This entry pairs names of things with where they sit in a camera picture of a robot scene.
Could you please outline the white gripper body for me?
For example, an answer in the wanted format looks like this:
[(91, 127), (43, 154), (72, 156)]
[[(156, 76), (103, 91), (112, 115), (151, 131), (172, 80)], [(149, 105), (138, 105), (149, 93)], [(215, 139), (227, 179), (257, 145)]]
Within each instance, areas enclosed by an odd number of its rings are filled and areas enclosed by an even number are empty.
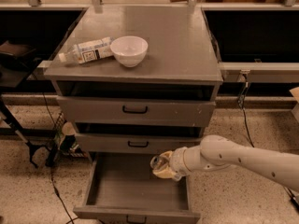
[(173, 173), (172, 179), (175, 181), (179, 181), (182, 177), (191, 173), (184, 160), (184, 153), (186, 150), (186, 147), (178, 148), (172, 152), (170, 157), (169, 165)]

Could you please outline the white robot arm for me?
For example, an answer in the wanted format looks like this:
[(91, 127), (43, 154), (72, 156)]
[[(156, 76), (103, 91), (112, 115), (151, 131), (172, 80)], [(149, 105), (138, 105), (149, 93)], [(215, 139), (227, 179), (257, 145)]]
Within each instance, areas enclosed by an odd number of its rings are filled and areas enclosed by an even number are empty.
[(210, 172), (238, 165), (299, 191), (299, 156), (257, 147), (244, 147), (219, 135), (205, 136), (198, 146), (180, 147), (154, 156), (152, 172), (179, 181), (195, 171)]

